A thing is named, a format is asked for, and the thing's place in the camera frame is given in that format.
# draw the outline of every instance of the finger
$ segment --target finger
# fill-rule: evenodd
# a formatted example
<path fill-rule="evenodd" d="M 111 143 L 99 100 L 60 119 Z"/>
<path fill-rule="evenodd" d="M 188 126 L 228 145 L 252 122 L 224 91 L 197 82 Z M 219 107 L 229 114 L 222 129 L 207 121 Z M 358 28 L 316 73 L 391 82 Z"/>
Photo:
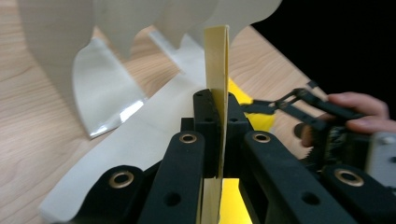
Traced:
<path fill-rule="evenodd" d="M 381 119 L 389 118 L 387 104 L 371 95 L 348 91 L 328 95 L 329 102 L 347 107 L 369 116 L 378 116 Z"/>
<path fill-rule="evenodd" d="M 361 119 L 352 119 L 346 122 L 346 127 L 356 133 L 396 133 L 396 121 L 368 116 Z"/>
<path fill-rule="evenodd" d="M 309 125 L 305 125 L 302 128 L 301 145 L 303 147 L 312 147 L 313 146 L 312 128 Z"/>

